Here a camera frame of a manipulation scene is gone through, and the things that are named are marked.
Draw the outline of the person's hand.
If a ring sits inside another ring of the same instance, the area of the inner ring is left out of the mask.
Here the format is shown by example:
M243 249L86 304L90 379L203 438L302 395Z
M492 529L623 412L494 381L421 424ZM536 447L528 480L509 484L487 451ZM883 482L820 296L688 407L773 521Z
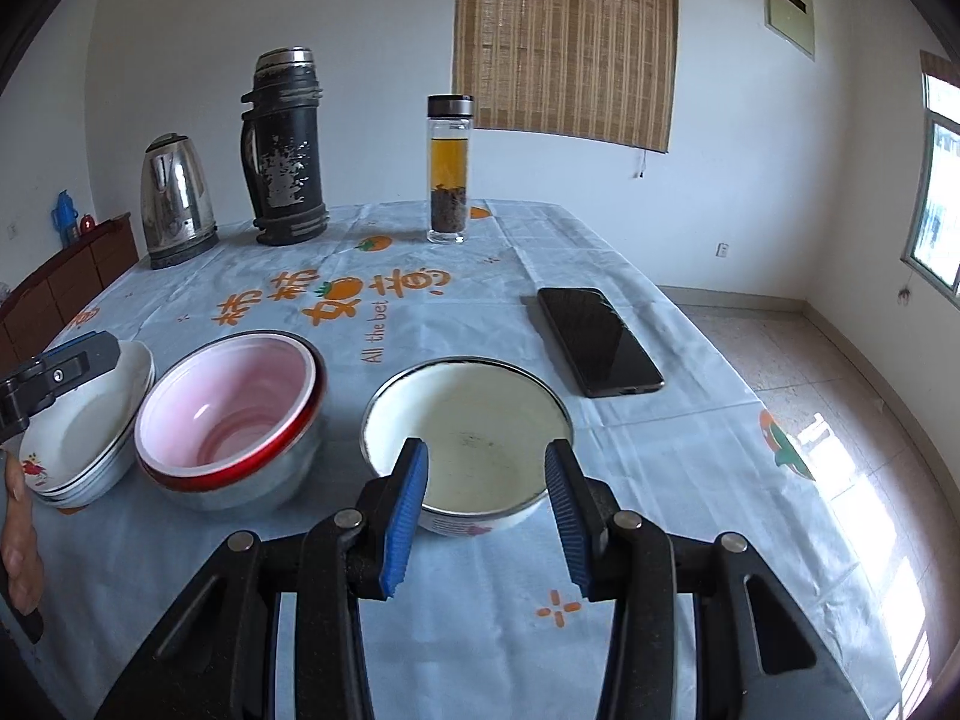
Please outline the person's hand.
M7 510L2 530L2 561L8 574L11 606L28 616L37 610L44 590L44 564L32 522L32 499L20 462L5 455Z

